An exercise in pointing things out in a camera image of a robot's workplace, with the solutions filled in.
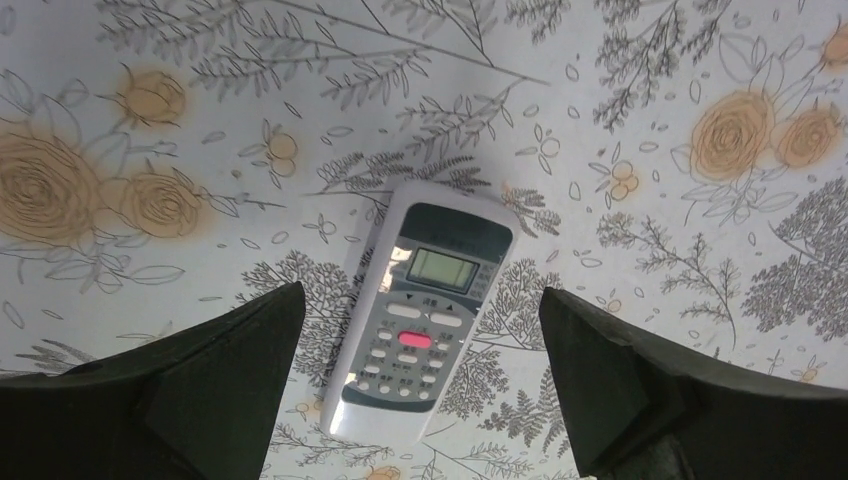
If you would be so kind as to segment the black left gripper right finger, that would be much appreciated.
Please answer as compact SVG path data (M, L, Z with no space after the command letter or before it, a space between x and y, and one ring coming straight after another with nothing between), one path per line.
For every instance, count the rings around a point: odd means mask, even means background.
M845 391L714 359L560 289L539 317L580 475L846 477Z

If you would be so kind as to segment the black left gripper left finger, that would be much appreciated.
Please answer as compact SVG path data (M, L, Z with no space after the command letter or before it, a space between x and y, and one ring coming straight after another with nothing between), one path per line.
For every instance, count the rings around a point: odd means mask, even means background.
M167 338L1 383L5 479L256 479L306 316L289 283Z

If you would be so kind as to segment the white air conditioner remote control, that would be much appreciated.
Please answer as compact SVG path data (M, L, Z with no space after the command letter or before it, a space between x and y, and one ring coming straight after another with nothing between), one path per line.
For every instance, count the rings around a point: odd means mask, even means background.
M324 394L325 435L422 439L520 234L496 200L426 181L395 189Z

